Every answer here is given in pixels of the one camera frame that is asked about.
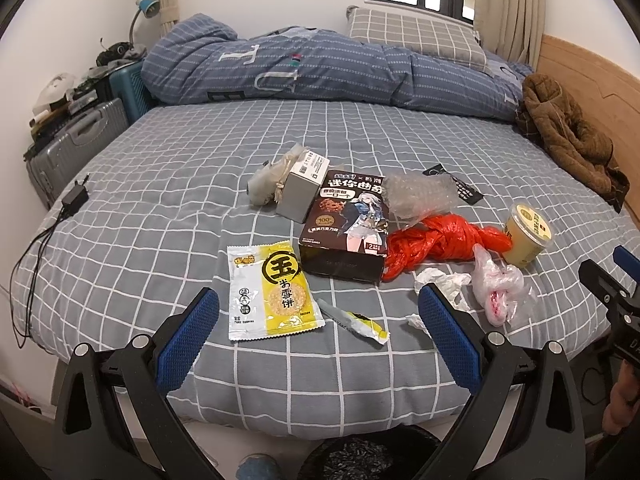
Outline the person right hand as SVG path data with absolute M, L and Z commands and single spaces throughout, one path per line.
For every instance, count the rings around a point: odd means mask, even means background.
M 630 425 L 639 409 L 639 387 L 634 367 L 623 360 L 617 382 L 611 390 L 610 403 L 603 414 L 602 429 L 605 434 L 615 436 Z

